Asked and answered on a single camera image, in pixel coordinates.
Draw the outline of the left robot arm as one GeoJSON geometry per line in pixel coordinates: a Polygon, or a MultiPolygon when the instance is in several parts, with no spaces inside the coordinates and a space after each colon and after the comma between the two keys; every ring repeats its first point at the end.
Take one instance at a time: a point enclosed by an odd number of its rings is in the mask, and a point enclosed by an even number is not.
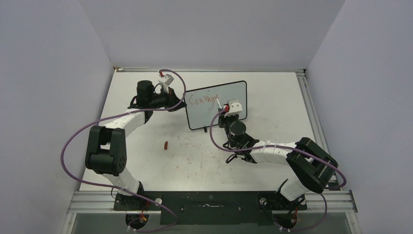
{"type": "Polygon", "coordinates": [[[132,98],[125,116],[117,117],[103,126],[94,126],[89,132],[86,168],[103,175],[116,186],[122,195],[127,196],[126,203],[133,210],[139,210],[145,205],[145,196],[142,194],[142,183],[126,167],[126,138],[146,124],[154,110],[166,109],[173,112],[186,106],[170,87],[172,80],[169,75],[160,78],[160,92],[156,92],[156,86],[151,81],[139,81],[136,96],[132,98]]]}

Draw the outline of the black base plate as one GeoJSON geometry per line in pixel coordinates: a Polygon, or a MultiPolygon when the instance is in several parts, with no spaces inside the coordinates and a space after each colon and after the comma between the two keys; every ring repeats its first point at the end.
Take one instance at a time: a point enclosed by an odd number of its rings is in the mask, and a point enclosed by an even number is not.
{"type": "Polygon", "coordinates": [[[116,194],[113,209],[126,211],[126,221],[144,224],[160,212],[160,225],[177,222],[179,225],[238,225],[256,223],[272,225],[272,212],[280,212],[277,220],[291,220],[294,211],[305,211],[305,197],[296,201],[284,200],[274,191],[250,192],[150,192],[144,196],[155,204],[135,196],[116,194]]]}

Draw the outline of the aluminium frame rail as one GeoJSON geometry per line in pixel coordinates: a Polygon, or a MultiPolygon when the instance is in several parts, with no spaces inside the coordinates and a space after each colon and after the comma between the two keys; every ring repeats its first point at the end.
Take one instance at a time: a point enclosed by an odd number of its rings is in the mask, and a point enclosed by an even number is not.
{"type": "MultiPolygon", "coordinates": [[[[307,107],[303,72],[181,72],[172,83],[178,95],[217,84],[245,81],[248,133],[263,140],[291,142],[310,137],[325,147],[307,107]]],[[[202,209],[214,209],[215,195],[230,192],[225,213],[242,214],[235,194],[275,190],[293,172],[286,166],[233,161],[203,130],[191,130],[184,110],[156,112],[127,138],[129,171],[148,191],[203,195],[202,209]]]]}

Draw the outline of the black framed whiteboard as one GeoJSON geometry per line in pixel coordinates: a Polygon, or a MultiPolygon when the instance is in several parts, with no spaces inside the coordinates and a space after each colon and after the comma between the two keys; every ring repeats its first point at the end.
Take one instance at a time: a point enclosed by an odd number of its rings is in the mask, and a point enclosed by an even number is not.
{"type": "Polygon", "coordinates": [[[233,100],[238,100],[242,107],[239,119],[246,119],[248,96],[247,82],[244,80],[187,91],[185,103],[189,129],[208,128],[218,109],[233,100]]]}

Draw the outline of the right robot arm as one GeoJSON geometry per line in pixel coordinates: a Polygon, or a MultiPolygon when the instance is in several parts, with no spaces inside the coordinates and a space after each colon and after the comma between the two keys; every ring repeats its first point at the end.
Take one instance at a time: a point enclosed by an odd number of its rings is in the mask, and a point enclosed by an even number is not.
{"type": "Polygon", "coordinates": [[[275,163],[289,166],[294,176],[277,189],[276,204],[287,209],[303,194],[321,194],[338,168],[338,163],[312,139],[303,137],[297,142],[274,143],[254,139],[238,115],[218,115],[218,125],[224,129],[227,142],[222,149],[233,152],[235,158],[248,163],[275,163]]]}

